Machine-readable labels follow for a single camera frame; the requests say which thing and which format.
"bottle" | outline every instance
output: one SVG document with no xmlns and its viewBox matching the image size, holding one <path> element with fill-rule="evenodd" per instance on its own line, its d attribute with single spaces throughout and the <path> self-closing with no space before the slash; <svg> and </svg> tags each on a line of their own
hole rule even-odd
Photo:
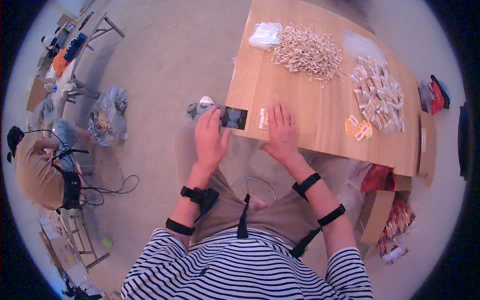
<svg viewBox="0 0 480 300">
<path fill-rule="evenodd" d="M 58 88 L 56 85 L 51 84 L 51 83 L 46 84 L 46 85 L 44 85 L 43 87 L 44 87 L 44 88 L 47 90 L 47 92 L 49 92 L 49 93 L 55 93 L 55 92 L 57 91 L 57 88 Z"/>
</svg>

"tan shirt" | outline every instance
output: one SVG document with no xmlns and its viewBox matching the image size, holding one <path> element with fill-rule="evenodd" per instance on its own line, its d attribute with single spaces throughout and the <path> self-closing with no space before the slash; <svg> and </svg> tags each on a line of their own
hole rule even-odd
<svg viewBox="0 0 480 300">
<path fill-rule="evenodd" d="M 17 145 L 16 182 L 34 203 L 55 210 L 63 203 L 63 177 L 52 167 L 50 156 L 40 148 L 42 140 L 40 132 L 27 133 Z"/>
</svg>

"blue cloth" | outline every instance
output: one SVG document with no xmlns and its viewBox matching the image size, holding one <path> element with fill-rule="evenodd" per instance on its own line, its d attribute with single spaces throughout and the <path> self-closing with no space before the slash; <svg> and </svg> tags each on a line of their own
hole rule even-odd
<svg viewBox="0 0 480 300">
<path fill-rule="evenodd" d="M 86 40 L 87 36 L 83 33 L 80 33 L 77 38 L 74 38 L 70 42 L 70 46 L 67 48 L 67 53 L 63 56 L 63 58 L 68 62 L 72 61 Z"/>
</svg>

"green ball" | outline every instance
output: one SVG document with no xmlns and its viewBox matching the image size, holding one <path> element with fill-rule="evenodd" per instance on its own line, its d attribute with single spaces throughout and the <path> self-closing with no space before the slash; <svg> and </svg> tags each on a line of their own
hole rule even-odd
<svg viewBox="0 0 480 300">
<path fill-rule="evenodd" d="M 102 244 L 107 247 L 107 248 L 112 248 L 112 239 L 109 238 L 109 237 L 104 237 L 103 240 L 102 240 Z"/>
</svg>

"hand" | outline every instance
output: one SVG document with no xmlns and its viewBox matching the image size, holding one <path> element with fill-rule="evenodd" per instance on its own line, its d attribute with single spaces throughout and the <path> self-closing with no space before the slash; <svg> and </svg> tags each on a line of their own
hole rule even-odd
<svg viewBox="0 0 480 300">
<path fill-rule="evenodd" d="M 197 164 L 213 173 L 228 151 L 228 136 L 231 129 L 220 135 L 220 109 L 212 106 L 198 120 L 195 127 Z"/>
<path fill-rule="evenodd" d="M 268 140 L 269 143 L 262 144 L 260 149 L 286 168 L 298 158 L 295 121 L 284 103 L 277 101 L 268 109 Z"/>
</svg>

